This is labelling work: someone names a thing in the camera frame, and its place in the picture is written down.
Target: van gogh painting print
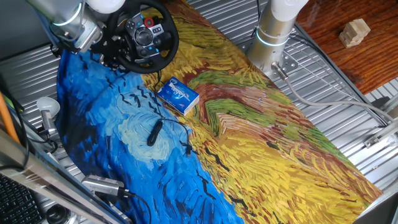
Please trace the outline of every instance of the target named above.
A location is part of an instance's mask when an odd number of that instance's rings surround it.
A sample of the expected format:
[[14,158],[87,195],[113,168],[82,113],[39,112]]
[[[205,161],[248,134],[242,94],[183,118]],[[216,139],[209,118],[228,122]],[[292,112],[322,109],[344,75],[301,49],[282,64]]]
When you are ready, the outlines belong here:
[[[57,127],[81,171],[123,181],[152,223],[353,223],[382,192],[199,13],[183,1],[166,6],[180,47],[162,81],[178,78],[200,102],[182,116],[158,105],[156,74],[64,53]],[[173,122],[147,146],[160,114],[188,129],[190,156]],[[147,223],[145,205],[130,204],[124,213]]]

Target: wooden block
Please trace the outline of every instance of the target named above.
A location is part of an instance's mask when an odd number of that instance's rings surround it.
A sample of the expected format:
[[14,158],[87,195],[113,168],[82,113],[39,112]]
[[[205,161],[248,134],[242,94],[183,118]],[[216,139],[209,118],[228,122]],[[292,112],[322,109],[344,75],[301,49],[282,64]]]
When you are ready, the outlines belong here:
[[353,35],[362,35],[361,29],[355,24],[355,22],[349,22],[346,26],[350,33]]
[[343,34],[344,38],[349,41],[363,40],[363,36],[361,36],[361,35],[353,36],[352,33],[349,33],[349,32],[342,32],[342,34]]
[[359,40],[347,39],[345,33],[343,33],[343,32],[338,36],[338,38],[341,40],[341,42],[343,43],[343,45],[346,48],[356,46],[356,45],[360,44],[361,41],[363,40],[363,39],[359,39]]
[[346,27],[343,31],[350,39],[353,38],[363,38],[365,35],[363,34],[356,34],[355,32],[353,32],[349,27]]
[[354,21],[358,25],[358,27],[362,30],[364,35],[367,35],[371,31],[371,29],[363,19],[356,19]]

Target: gray cable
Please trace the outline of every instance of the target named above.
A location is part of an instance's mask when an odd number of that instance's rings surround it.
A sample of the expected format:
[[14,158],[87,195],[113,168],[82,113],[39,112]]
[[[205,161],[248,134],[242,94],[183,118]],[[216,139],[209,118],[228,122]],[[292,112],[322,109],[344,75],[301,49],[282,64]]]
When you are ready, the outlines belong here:
[[357,102],[357,101],[336,101],[336,102],[324,102],[324,103],[315,103],[315,102],[311,102],[308,101],[304,98],[302,98],[293,88],[292,84],[290,83],[289,79],[285,79],[286,85],[290,88],[290,90],[292,90],[292,93],[297,97],[297,99],[299,99],[301,102],[311,105],[311,106],[334,106],[334,105],[343,105],[343,104],[347,104],[347,105],[357,105],[357,106],[363,106],[366,108],[369,108],[371,110],[374,110],[375,112],[378,112],[379,114],[383,115],[386,119],[390,120],[391,122],[394,122],[394,118],[392,118],[391,116],[389,116],[386,112],[380,110],[379,108],[376,108],[372,105],[369,105],[367,103],[362,103],[362,102]]

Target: small blue box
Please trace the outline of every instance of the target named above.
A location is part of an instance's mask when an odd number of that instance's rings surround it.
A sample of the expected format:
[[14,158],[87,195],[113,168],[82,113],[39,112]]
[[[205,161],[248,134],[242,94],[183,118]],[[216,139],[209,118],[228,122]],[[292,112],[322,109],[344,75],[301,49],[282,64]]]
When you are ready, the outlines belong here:
[[199,94],[175,77],[162,86],[157,94],[184,116],[199,102]]

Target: black steering wheel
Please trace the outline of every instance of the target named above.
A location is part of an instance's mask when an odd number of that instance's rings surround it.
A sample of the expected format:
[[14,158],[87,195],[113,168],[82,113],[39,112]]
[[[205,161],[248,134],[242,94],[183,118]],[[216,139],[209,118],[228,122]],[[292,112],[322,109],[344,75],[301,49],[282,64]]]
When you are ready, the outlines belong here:
[[[144,18],[141,14],[142,5],[155,8],[163,19]],[[116,60],[127,70],[137,73],[162,70],[173,60],[179,43],[177,28],[169,11],[156,0],[126,0],[122,8],[110,15],[107,24],[110,32],[116,32],[123,13],[129,15],[121,34],[127,42],[129,53],[120,53]],[[169,51],[165,57],[160,54],[162,50]]]

